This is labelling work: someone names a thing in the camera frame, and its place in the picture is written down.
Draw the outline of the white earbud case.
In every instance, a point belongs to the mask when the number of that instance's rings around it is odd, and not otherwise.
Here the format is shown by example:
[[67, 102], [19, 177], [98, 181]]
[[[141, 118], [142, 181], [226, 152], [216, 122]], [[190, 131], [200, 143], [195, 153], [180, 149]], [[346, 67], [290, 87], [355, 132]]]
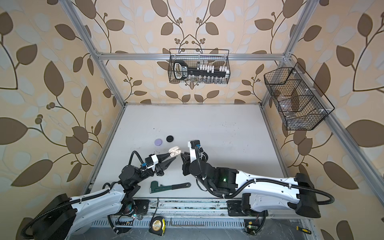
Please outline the white earbud case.
[[175, 146], [175, 147], [172, 147], [169, 149], [169, 154], [170, 154], [170, 157], [173, 158], [173, 157], [176, 157], [178, 155], [181, 154], [181, 150], [178, 146]]

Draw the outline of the purple earbud case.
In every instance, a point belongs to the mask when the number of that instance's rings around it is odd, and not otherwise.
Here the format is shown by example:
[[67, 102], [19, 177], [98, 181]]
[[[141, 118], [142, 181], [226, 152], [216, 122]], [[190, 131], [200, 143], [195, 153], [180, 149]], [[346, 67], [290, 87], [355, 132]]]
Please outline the purple earbud case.
[[154, 142], [154, 144], [155, 144], [156, 146], [161, 146], [162, 143], [163, 143], [162, 139], [156, 139], [155, 142]]

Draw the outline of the black round earbud case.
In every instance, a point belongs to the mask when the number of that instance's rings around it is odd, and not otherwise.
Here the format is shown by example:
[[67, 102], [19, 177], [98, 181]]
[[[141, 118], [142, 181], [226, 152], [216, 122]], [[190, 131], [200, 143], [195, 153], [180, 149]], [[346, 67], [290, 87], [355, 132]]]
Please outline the black round earbud case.
[[167, 136], [166, 140], [168, 143], [171, 143], [174, 141], [174, 137], [173, 136]]

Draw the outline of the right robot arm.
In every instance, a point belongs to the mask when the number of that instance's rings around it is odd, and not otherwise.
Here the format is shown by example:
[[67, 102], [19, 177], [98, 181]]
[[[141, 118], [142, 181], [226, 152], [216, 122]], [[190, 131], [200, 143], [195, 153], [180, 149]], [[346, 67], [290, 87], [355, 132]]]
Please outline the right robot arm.
[[269, 210], [293, 210], [301, 217], [318, 219], [320, 206], [334, 203], [335, 198], [314, 187], [310, 178], [298, 173], [290, 178], [251, 175], [230, 168], [215, 168], [208, 155], [196, 147], [181, 154], [184, 175], [192, 175], [212, 196], [231, 200], [242, 197], [243, 214]]

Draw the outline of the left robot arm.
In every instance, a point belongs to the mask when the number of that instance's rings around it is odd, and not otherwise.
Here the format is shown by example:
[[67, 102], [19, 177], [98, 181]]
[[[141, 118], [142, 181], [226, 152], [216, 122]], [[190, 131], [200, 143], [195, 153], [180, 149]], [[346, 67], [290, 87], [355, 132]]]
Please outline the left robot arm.
[[154, 175], [163, 176], [164, 171], [181, 154], [177, 147], [166, 154], [152, 154], [145, 160], [137, 151], [141, 165], [126, 165], [119, 180], [106, 184], [104, 189], [87, 195], [69, 198], [62, 194], [54, 198], [49, 205], [21, 229], [20, 236], [25, 240], [65, 240], [77, 230], [93, 221], [121, 213], [132, 203], [133, 196], [139, 191], [139, 183]]

